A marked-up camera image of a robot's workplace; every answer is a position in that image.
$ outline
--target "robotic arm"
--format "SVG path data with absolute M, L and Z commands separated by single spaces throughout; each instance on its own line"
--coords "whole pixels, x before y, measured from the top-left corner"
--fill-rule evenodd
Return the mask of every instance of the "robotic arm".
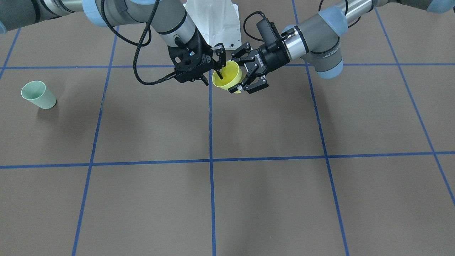
M 229 92 L 253 93 L 264 89 L 268 87 L 268 73 L 298 58 L 311 63 L 322 78 L 337 76 L 343 68 L 339 38 L 348 30 L 348 23 L 389 2 L 436 13 L 455 6 L 455 0 L 343 0 L 296 26 L 288 26 L 281 34 L 264 13 L 255 12 L 253 14 L 262 16 L 256 26 L 264 44 L 251 49 L 246 42 L 232 53 L 231 61 L 244 66 L 247 73 Z M 202 80 L 208 85 L 204 73 L 212 69 L 223 79 L 220 71 L 226 66 L 224 45 L 219 43 L 212 47 L 206 43 L 180 0 L 106 0 L 103 8 L 101 3 L 101 0 L 0 0 L 0 34 L 74 12 L 84 12 L 98 26 L 147 24 L 149 21 L 168 45 L 175 68 L 166 77 L 146 84 L 175 78 L 182 83 Z

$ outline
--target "green cup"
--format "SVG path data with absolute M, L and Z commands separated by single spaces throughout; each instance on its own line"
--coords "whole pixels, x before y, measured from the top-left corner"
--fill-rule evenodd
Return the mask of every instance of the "green cup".
M 22 97 L 42 109 L 49 109 L 57 103 L 55 96 L 41 81 L 31 81 L 22 88 Z

